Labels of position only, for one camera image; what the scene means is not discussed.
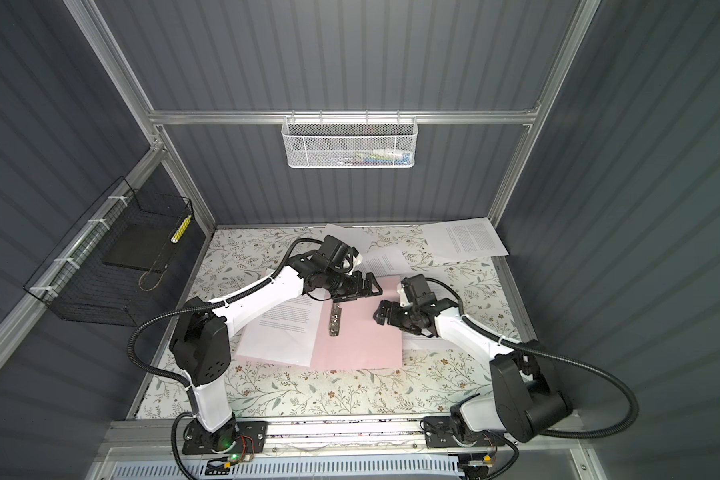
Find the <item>pink file folder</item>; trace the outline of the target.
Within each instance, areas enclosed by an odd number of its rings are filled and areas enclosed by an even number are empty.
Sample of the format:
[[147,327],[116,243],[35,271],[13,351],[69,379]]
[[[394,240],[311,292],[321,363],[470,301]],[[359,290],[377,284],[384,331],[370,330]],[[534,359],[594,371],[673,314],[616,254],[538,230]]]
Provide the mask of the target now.
[[373,314],[382,300],[399,298],[398,276],[379,280],[383,294],[345,302],[342,308],[340,334],[330,337],[328,322],[332,304],[325,301],[314,352],[308,367],[313,371],[380,369],[402,365],[402,332],[391,326],[378,325]]

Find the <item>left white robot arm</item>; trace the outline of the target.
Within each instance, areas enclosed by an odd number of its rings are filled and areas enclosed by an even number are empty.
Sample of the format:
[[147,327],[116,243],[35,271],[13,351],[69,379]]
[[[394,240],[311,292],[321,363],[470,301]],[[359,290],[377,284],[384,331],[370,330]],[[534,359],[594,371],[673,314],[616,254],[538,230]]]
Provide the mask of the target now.
[[294,240],[276,268],[262,279],[209,302],[187,301],[169,342],[191,415],[222,452],[237,437],[223,377],[232,361],[231,339],[249,323],[290,300],[322,289],[334,303],[379,296],[372,273],[358,270],[358,250],[327,235]]

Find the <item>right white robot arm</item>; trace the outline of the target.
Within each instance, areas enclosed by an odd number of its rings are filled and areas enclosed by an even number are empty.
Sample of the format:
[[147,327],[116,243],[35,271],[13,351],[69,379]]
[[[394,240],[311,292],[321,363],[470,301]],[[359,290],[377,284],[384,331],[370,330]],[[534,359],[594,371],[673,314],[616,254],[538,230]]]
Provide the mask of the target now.
[[379,303],[373,314],[377,324],[443,339],[489,369],[491,394],[474,394],[451,407],[455,438],[496,432],[525,443],[573,412],[551,363],[480,328],[452,287],[419,274],[401,280],[398,293],[397,301]]

